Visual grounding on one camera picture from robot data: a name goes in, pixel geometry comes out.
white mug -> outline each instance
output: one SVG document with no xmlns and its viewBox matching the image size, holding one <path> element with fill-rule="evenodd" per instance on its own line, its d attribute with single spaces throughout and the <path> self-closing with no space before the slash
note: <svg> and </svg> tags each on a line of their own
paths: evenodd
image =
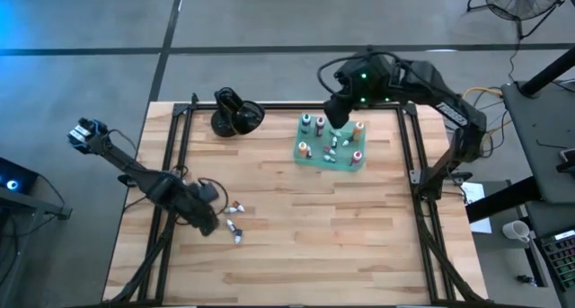
<svg viewBox="0 0 575 308">
<path fill-rule="evenodd" d="M 510 240 L 529 242 L 529 226 L 521 221 L 514 221 L 503 225 L 503 234 Z"/>
</svg>

black desk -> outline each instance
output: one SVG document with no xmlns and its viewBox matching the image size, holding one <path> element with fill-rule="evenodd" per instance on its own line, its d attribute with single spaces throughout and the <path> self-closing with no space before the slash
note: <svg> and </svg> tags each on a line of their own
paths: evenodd
<svg viewBox="0 0 575 308">
<path fill-rule="evenodd" d="M 525 204 L 538 238 L 572 229 L 575 177 L 557 172 L 555 166 L 562 162 L 562 147 L 575 147 L 575 92 L 549 84 L 538 98 L 529 99 L 514 84 L 501 90 L 533 176 L 467 206 L 470 222 Z M 575 291 L 557 295 L 563 306 L 575 306 Z"/>
</svg>

blue light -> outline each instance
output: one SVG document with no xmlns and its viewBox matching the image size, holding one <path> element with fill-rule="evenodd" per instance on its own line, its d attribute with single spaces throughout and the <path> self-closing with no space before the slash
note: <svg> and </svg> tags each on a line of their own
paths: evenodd
<svg viewBox="0 0 575 308">
<path fill-rule="evenodd" d="M 16 190 L 16 189 L 18 189 L 18 182 L 14 181 L 14 180 L 10 180 L 10 181 L 6 182 L 6 187 L 9 190 Z"/>
</svg>

white paper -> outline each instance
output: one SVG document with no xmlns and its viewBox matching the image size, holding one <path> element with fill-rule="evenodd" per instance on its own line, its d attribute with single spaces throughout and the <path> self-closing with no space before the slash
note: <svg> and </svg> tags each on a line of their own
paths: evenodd
<svg viewBox="0 0 575 308">
<path fill-rule="evenodd" d="M 485 198 L 485 193 L 483 192 L 483 185 L 481 183 L 471 183 L 464 182 L 461 188 L 465 191 L 467 196 L 467 202 L 469 204 L 474 203 L 479 199 Z M 482 219 L 471 224 L 471 231 L 476 233 L 491 233 L 491 223 L 489 218 Z"/>
</svg>

black pole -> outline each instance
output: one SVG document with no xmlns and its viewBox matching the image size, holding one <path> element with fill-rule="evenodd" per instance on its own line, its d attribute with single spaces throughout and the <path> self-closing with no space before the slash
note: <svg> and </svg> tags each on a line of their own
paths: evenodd
<svg viewBox="0 0 575 308">
<path fill-rule="evenodd" d="M 550 84 L 560 75 L 566 73 L 573 66 L 575 66 L 575 47 L 570 48 L 569 51 L 553 61 L 553 63 L 547 66 L 542 72 L 524 83 L 519 90 L 526 97 L 535 97 L 535 94 L 543 89 L 543 87 Z"/>
</svg>

